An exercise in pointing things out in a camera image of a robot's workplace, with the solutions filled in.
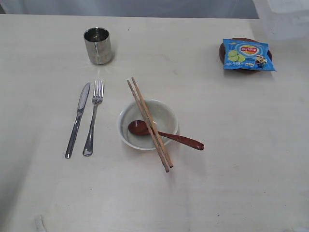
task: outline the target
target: snack bag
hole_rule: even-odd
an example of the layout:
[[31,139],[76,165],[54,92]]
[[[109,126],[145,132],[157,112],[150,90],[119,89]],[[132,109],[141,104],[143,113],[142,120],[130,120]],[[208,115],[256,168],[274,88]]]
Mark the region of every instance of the snack bag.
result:
[[275,71],[267,55],[268,44],[223,39],[225,46],[224,69],[251,69]]

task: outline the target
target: white container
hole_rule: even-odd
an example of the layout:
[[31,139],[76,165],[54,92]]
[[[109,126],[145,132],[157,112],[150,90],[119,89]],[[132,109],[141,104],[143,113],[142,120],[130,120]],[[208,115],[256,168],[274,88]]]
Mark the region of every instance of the white container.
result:
[[266,35],[273,40],[309,34],[309,0],[253,0]]

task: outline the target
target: metal cup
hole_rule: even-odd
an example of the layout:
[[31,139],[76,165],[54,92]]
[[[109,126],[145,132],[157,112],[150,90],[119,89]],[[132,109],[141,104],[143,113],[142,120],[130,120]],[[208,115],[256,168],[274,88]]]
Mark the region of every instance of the metal cup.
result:
[[110,33],[104,28],[90,28],[84,33],[89,59],[94,64],[105,64],[112,59]]

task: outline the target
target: knife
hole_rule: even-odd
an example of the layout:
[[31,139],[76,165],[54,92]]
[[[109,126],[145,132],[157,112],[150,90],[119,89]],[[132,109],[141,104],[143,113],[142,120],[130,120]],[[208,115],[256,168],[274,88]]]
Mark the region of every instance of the knife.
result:
[[65,154],[65,158],[67,158],[67,159],[71,158],[71,155],[72,155],[72,151],[73,151],[73,148],[74,148],[75,139],[76,139],[76,136],[77,136],[79,124],[81,123],[83,112],[84,112],[84,109],[85,109],[85,106],[86,106],[89,90],[90,90],[90,83],[88,82],[84,86],[84,88],[81,92],[81,95],[79,97],[76,120],[75,120],[75,123],[74,123],[74,127],[73,127],[73,130],[72,130],[70,140],[69,140],[68,148],[67,148],[67,151],[66,151],[66,154]]

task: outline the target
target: chopstick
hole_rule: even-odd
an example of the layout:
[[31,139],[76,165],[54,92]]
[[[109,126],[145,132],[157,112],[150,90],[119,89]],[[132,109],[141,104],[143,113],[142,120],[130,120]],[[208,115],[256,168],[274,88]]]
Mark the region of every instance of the chopstick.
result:
[[163,144],[163,142],[162,142],[162,140],[161,140],[161,136],[160,136],[159,133],[158,133],[158,130],[157,130],[156,125],[155,125],[155,123],[154,123],[153,117],[151,116],[151,114],[150,114],[150,112],[149,112],[149,110],[148,110],[148,107],[147,107],[147,105],[146,105],[146,103],[145,103],[145,100],[144,100],[143,96],[141,95],[141,92],[140,92],[140,90],[139,90],[138,85],[137,85],[136,82],[135,82],[134,77],[132,77],[132,82],[133,82],[134,87],[135,87],[135,89],[136,89],[136,92],[137,92],[137,94],[138,94],[138,96],[139,96],[139,98],[140,98],[140,102],[142,103],[142,106],[143,106],[143,108],[144,108],[144,110],[145,110],[145,112],[146,112],[146,115],[147,115],[148,119],[149,119],[150,125],[151,125],[151,127],[152,127],[152,129],[153,129],[153,131],[154,131],[155,137],[156,137],[156,139],[158,140],[159,145],[160,145],[160,147],[161,147],[161,149],[162,149],[162,151],[163,151],[163,154],[164,154],[164,156],[165,156],[165,158],[166,158],[166,161],[168,162],[169,167],[172,168],[172,167],[173,167],[172,160],[171,160],[171,158],[170,158],[170,156],[169,156],[169,153],[168,153],[168,151],[166,150],[166,148],[165,148],[165,146],[164,146],[164,144]]
[[[136,87],[137,87],[137,84],[136,84],[134,78],[132,78],[132,81],[133,81],[134,86],[135,86],[135,88],[136,88]],[[168,168],[168,166],[167,166],[167,164],[166,164],[166,162],[165,162],[165,160],[164,160],[163,154],[162,154],[162,153],[164,153],[164,151],[163,151],[163,149],[162,149],[162,146],[160,146],[160,144],[158,143],[158,139],[156,138],[156,136],[155,136],[155,134],[154,134],[154,131],[153,131],[153,129],[151,128],[151,123],[150,123],[151,121],[150,121],[150,119],[149,119],[149,115],[150,115],[150,114],[147,115],[146,110],[145,110],[145,108],[143,107],[143,105],[142,105],[142,103],[141,103],[141,100],[138,99],[138,97],[137,97],[137,95],[136,95],[136,93],[135,93],[135,91],[134,91],[134,89],[133,89],[133,87],[132,87],[132,85],[131,85],[131,83],[130,83],[129,80],[127,80],[127,83],[128,83],[128,85],[129,85],[129,87],[130,87],[130,89],[131,89],[131,92],[132,92],[133,97],[134,97],[134,99],[135,99],[135,102],[136,102],[136,104],[137,104],[137,106],[138,106],[138,108],[139,108],[139,110],[140,110],[140,113],[141,113],[141,115],[142,115],[142,117],[143,117],[143,119],[144,119],[144,121],[145,121],[145,123],[146,123],[147,129],[148,129],[148,131],[149,131],[149,133],[150,133],[150,135],[151,135],[151,138],[152,138],[152,140],[153,140],[153,142],[154,142],[155,148],[156,148],[156,150],[157,150],[157,152],[158,152],[158,154],[159,154],[159,157],[160,157],[161,162],[162,162],[162,164],[163,164],[163,166],[164,166],[164,169],[165,169],[166,172],[169,172],[169,168]]]

